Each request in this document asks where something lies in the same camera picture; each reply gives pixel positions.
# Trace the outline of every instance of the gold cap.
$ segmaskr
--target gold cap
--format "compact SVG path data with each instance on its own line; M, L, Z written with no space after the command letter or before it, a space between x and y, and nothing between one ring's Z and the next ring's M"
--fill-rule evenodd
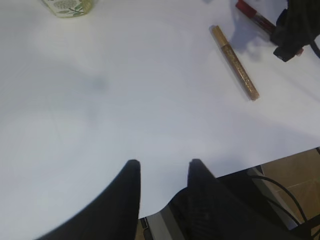
M211 31L220 48L228 44L228 40L226 39L224 33L221 31L219 26L214 26Z

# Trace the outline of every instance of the jar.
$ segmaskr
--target jar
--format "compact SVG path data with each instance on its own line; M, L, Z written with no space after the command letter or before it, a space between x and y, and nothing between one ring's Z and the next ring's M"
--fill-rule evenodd
M42 0L42 2L60 18L82 16L93 6L93 0Z

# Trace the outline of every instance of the white surface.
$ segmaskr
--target white surface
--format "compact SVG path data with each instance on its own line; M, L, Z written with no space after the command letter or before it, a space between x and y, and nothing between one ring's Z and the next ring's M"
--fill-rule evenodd
M253 1L275 21L285 0ZM33 239L91 202L129 159L140 216L201 158L222 176L320 145L320 61L283 63L234 0L100 0L59 19L0 2L0 239ZM261 98L250 102L212 38L220 25Z

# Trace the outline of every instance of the gold pen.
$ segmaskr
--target gold pen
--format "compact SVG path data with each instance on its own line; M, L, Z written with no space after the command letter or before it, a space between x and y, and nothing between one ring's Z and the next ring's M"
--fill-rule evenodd
M219 26L214 26L212 28L212 34L214 35L219 47L221 48L223 54L225 55L226 59L228 60L229 64L231 65L232 69L236 73L238 79L240 80L241 85L245 89L246 93L250 97L252 101L255 101L259 98L259 93L255 88L254 84L252 83L250 77L248 76L246 70L242 66L241 62L239 61L236 53L230 46L228 40L226 39L225 35L221 31Z

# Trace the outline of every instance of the brown floor tile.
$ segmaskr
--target brown floor tile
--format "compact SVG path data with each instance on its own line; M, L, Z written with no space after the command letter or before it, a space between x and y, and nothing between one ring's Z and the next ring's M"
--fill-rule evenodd
M138 226L136 228L135 240L145 240L144 229L142 228L140 220L138 220Z
M320 154L305 151L262 165L264 174L285 187L295 186L320 177Z
M320 214L320 202L318 199L317 186L314 180L309 180L307 182L288 187L288 190L295 196L297 201L300 203L307 219L313 218ZM279 195L293 211L295 216L304 222L298 208L291 198L282 190L280 190Z

